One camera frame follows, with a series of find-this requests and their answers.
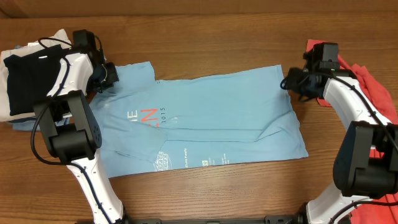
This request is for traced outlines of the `light blue printed t-shirt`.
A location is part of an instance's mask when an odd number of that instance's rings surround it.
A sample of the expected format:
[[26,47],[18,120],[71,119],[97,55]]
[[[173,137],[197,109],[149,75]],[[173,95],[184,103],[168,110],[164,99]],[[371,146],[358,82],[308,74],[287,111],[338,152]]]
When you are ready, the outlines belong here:
[[307,157],[280,65],[156,80],[149,62],[118,67],[90,107],[109,177]]

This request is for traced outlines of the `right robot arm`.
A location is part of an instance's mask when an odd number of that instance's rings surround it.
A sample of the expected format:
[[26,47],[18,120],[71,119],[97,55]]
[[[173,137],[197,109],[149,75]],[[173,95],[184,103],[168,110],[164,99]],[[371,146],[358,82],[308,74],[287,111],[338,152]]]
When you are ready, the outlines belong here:
[[380,114],[362,92],[357,76],[338,60],[338,44],[315,44],[303,55],[303,68],[292,67],[280,86],[300,101],[326,100],[346,134],[333,164],[333,182],[295,215],[267,216],[266,223],[349,223],[361,205],[395,207],[382,202],[397,193],[397,125]]

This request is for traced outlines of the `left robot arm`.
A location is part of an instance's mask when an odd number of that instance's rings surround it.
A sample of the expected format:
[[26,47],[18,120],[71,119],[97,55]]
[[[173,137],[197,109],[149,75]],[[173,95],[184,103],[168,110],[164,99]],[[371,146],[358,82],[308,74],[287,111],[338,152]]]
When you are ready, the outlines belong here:
[[100,126],[86,100],[119,80],[114,63],[107,62],[98,36],[88,30],[73,32],[73,43],[63,51],[60,71],[46,100],[34,105],[36,122],[55,166],[65,166],[78,181],[93,213],[93,223],[131,223],[116,196],[97,151]]

